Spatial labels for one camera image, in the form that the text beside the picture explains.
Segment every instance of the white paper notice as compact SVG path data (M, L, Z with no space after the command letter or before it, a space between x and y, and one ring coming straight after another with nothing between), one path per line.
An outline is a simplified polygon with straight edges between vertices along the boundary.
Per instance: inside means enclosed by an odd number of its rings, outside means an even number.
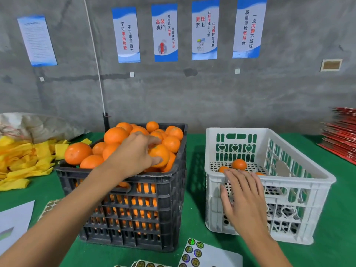
M31 16L18 18L17 21L31 65L57 65L46 19L43 16Z
M258 58L267 0L238 0L236 13L235 58Z
M0 255L8 250L29 228L34 200L0 212Z
M136 8L118 7L112 12L118 62L140 62Z
M219 0L192 2L192 60L217 58Z
M178 4L153 4L154 61L178 61Z

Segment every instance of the concrete wall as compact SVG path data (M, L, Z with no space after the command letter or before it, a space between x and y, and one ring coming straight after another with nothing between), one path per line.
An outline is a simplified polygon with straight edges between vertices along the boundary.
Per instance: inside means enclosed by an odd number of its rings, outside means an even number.
M112 125L318 133L330 107L355 106L356 0L268 0L257 59L231 58L237 0L220 0L217 59L207 61L191 61L192 1L87 0ZM150 6L169 2L178 3L179 61L157 63ZM137 8L141 63L118 63L111 8L119 6ZM16 18L32 14L45 15L58 66L30 66ZM341 71L319 72L324 58L343 58ZM186 77L187 68L198 74ZM0 112L56 115L102 131L97 78L83 0L0 0Z

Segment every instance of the cartoon illustration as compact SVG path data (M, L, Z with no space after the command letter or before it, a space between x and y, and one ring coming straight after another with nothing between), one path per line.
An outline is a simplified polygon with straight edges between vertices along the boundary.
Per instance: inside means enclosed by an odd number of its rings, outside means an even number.
M203 46L204 46L204 43L205 43L205 38L202 38L202 39L198 39L198 51L201 52L204 50Z
M158 52L164 54L167 52L166 40L163 39L162 42L158 46Z

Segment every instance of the green tablecloth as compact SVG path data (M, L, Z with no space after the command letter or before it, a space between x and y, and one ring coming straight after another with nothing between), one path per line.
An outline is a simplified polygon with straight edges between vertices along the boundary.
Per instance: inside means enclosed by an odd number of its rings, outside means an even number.
M90 133L89 139L101 138L101 133ZM285 140L336 176L310 246L280 242L293 266L353 266L356 250L356 166L318 147L300 134L282 134ZM205 135L189 134L187 140L187 191L184 197L179 247L172 253L159 253L133 248L85 243L77 239L66 255L62 267L114 265L131 266L143 259L176 267L189 237L207 244L234 251L243 256L244 266L256 261L238 236L213 233L205 226ZM55 173L31 178L28 188L0 192L0 211L35 200L30 226L38 220L50 200L63 197Z

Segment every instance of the poster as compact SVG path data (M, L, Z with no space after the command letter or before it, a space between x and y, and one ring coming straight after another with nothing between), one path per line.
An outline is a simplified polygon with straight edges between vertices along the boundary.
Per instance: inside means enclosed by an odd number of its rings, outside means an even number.
M154 61L178 61L178 4L153 4Z
M135 7L112 8L118 62L140 62L139 31Z
M192 2L192 60L217 57L219 0Z
M24 45L33 67L57 65L44 16L18 18Z
M258 58L267 0L238 0L236 13L235 58Z

